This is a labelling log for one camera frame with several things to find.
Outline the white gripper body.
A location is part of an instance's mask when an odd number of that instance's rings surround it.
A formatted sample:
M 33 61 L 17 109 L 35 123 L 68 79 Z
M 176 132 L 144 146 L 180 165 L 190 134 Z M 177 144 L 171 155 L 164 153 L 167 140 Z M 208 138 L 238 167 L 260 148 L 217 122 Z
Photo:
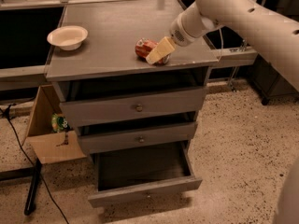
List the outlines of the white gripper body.
M 187 47 L 199 37 L 197 25 L 197 19 L 184 11 L 171 23 L 169 32 L 177 45 Z

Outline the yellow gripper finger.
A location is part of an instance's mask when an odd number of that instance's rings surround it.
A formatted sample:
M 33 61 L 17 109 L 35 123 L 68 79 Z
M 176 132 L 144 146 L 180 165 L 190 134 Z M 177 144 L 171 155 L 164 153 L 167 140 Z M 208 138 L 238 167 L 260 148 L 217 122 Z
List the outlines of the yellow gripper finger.
M 169 55 L 176 49 L 176 43 L 171 37 L 165 36 L 146 57 L 148 64 L 165 64 L 169 60 Z

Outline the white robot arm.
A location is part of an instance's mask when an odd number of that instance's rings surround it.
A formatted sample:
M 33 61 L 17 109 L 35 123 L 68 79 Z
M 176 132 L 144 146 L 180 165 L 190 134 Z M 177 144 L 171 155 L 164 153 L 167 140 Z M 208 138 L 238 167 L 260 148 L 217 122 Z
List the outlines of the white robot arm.
M 200 15 L 244 37 L 292 85 L 298 23 L 252 0 L 195 0 Z M 192 161 L 204 177 L 173 224 L 298 224 L 298 104 L 262 106 L 257 93 L 208 96 Z

